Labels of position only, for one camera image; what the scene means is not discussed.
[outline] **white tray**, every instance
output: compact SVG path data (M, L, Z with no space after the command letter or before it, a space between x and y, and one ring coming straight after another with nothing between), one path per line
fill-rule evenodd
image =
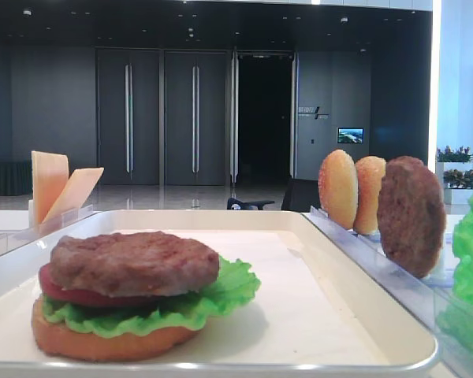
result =
M262 281L255 301L138 364L84 364L39 351L30 329L36 273L56 242L159 229L252 263ZM297 213L98 213L0 257L0 376L409 377L427 376L438 355L435 337Z

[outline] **black chair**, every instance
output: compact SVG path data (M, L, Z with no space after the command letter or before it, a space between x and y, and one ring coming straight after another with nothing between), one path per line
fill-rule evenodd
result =
M228 199L227 209L254 210L257 208L258 210L264 210L265 205L272 203L275 203L275 201L242 202L236 198L230 198ZM318 197L317 180L291 179L285 191L281 209L306 213L310 211L311 206L314 206L316 209L321 207Z

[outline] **small screen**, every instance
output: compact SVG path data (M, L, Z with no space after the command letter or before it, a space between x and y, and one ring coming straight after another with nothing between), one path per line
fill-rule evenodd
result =
M362 128L338 128L339 143L362 143L363 135Z

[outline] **white planter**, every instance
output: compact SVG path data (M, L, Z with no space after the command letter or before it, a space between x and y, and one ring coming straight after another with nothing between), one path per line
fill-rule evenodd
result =
M447 205L468 205L473 189L445 189L444 200Z
M447 184L443 181L443 172L449 171L450 169L457 169L461 172L469 171L473 169L473 162L469 163L436 163L436 177L440 181L443 188L447 188Z

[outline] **gray door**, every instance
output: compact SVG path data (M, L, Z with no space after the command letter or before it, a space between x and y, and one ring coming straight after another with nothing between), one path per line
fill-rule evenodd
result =
M166 183L224 185L225 54L166 53Z
M158 53L99 51L103 184L159 183Z

